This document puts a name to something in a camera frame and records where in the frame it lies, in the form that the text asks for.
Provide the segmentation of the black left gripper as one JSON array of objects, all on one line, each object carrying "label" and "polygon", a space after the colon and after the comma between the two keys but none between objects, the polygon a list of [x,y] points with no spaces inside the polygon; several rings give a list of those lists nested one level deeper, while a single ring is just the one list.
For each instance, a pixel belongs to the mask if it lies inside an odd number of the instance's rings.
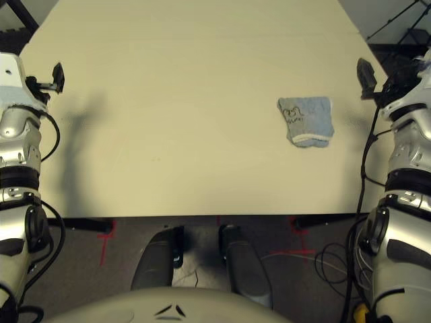
[{"label": "black left gripper", "polygon": [[52,91],[58,94],[63,92],[65,85],[65,75],[61,63],[57,63],[54,66],[52,76],[52,83],[38,83],[36,77],[26,77],[27,88],[39,102],[47,103],[51,99],[51,96],[46,91]]}]

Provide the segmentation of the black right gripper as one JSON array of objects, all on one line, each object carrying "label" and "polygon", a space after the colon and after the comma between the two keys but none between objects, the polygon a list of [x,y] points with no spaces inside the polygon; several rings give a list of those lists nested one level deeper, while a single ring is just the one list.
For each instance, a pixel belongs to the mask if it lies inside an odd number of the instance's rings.
[{"label": "black right gripper", "polygon": [[356,71],[362,88],[361,100],[373,100],[378,108],[402,98],[420,82],[418,66],[403,66],[388,77],[380,92],[376,92],[377,81],[371,63],[359,58]]}]

